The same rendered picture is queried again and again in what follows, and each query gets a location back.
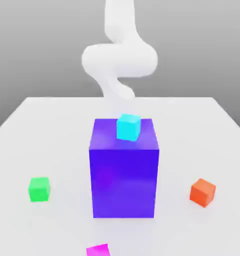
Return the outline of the small cyan cube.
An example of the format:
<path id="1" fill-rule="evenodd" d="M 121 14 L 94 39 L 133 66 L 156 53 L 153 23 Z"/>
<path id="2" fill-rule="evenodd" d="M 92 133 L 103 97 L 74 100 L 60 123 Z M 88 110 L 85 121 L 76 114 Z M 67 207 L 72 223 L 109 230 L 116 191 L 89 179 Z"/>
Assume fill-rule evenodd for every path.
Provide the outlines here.
<path id="1" fill-rule="evenodd" d="M 141 131 L 141 117 L 122 114 L 116 122 L 116 137 L 119 140 L 136 141 Z"/>

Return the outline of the small green cube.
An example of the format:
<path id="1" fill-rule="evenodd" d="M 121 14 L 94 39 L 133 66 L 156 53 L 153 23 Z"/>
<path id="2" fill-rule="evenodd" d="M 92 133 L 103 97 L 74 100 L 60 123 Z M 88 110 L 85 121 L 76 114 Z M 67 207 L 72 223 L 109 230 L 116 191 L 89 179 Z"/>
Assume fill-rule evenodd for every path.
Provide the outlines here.
<path id="1" fill-rule="evenodd" d="M 28 187 L 31 202 L 47 202 L 50 196 L 48 177 L 32 177 Z"/>

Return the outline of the small orange cube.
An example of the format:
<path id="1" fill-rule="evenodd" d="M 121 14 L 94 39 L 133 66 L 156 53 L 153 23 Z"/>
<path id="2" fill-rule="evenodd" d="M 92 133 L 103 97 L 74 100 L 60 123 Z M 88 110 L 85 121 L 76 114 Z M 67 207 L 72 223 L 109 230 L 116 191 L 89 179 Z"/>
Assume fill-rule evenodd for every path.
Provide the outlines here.
<path id="1" fill-rule="evenodd" d="M 190 191 L 190 200 L 204 208 L 214 199 L 216 186 L 202 178 L 198 179 Z"/>

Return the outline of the small magenta cube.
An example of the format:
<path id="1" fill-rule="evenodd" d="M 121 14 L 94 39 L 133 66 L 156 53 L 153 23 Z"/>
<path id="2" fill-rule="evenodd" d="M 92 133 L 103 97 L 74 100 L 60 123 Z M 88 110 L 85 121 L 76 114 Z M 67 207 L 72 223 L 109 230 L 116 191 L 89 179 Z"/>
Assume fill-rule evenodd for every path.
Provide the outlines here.
<path id="1" fill-rule="evenodd" d="M 86 249 L 87 256 L 111 256 L 108 244 L 100 244 Z"/>

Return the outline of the large purple box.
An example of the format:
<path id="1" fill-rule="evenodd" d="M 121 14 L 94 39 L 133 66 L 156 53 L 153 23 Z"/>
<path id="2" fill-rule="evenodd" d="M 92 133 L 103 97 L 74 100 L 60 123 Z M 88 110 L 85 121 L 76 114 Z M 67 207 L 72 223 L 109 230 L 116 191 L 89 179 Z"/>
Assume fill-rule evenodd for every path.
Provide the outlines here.
<path id="1" fill-rule="evenodd" d="M 153 218 L 159 145 L 151 119 L 136 141 L 116 137 L 116 120 L 97 118 L 89 146 L 94 218 Z"/>

